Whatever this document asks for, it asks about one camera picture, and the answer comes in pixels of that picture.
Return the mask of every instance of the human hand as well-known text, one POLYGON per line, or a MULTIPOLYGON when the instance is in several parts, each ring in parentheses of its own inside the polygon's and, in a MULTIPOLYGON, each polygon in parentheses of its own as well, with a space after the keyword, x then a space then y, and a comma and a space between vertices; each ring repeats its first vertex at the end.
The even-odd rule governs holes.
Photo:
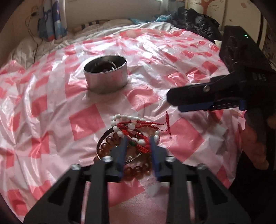
MULTIPOLYGON (((267 124, 270 128, 276 129, 276 113, 267 119, 267 124)), ((241 145, 255 168, 260 170, 268 169, 269 163, 266 160, 266 146, 257 141, 256 131, 247 123, 245 123, 245 129, 241 133, 241 145)))

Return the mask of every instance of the black puffer jacket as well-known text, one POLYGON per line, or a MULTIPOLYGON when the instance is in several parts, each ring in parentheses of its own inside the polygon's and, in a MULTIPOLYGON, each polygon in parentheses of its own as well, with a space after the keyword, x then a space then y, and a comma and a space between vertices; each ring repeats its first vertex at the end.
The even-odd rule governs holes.
POLYGON ((193 9, 178 8, 171 23, 179 29, 196 33, 213 43, 215 40, 222 40, 222 35, 218 29, 219 23, 207 15, 197 13, 193 9))

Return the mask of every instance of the red and white checkered tablecloth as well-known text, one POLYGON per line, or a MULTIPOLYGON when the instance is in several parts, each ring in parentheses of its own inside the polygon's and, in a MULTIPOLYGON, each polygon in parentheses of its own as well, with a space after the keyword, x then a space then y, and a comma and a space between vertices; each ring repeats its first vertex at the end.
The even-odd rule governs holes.
MULTIPOLYGON (((160 145, 186 164, 207 164, 229 187, 244 126, 240 112, 180 113, 166 102, 172 87, 223 74, 228 70, 219 59, 219 48, 185 30, 135 29, 79 42, 43 56, 28 70, 8 62, 0 70, 1 194, 23 220, 71 164, 93 163, 111 115, 163 123, 165 111, 172 138, 162 133, 160 145), (109 54, 127 58, 129 83, 116 93, 91 93, 82 69, 109 54)), ((110 183, 108 195, 111 224, 165 223, 168 185, 153 176, 110 183)))

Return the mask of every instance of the silver screw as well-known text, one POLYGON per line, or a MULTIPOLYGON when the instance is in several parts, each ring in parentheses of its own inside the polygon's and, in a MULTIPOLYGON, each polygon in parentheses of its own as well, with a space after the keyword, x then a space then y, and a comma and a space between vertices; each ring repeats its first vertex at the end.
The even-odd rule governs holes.
POLYGON ((207 166, 205 165, 205 164, 199 164, 198 166, 197 166, 197 169, 198 170, 206 170, 207 169, 207 166))
POLYGON ((104 156, 102 158, 102 161, 104 161, 104 162, 112 162, 113 161, 113 157, 112 156, 104 156))
POLYGON ((210 86, 204 86, 203 91, 206 92, 206 93, 209 92, 210 91, 210 86))
POLYGON ((166 161, 167 161, 167 162, 174 162, 175 160, 176 160, 176 158, 173 157, 173 156, 167 156, 167 157, 166 157, 166 161))
POLYGON ((81 165, 79 165, 79 164, 73 164, 73 165, 71 166, 71 169, 72 169, 72 170, 80 170, 80 169, 81 169, 81 165))

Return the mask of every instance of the silver cylinder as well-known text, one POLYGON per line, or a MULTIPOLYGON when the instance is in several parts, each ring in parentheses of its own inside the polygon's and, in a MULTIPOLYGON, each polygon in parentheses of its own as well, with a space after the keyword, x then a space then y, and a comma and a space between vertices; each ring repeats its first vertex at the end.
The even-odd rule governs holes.
POLYGON ((128 83, 126 58, 108 55, 96 58, 83 68, 89 89, 94 93, 111 93, 128 83))

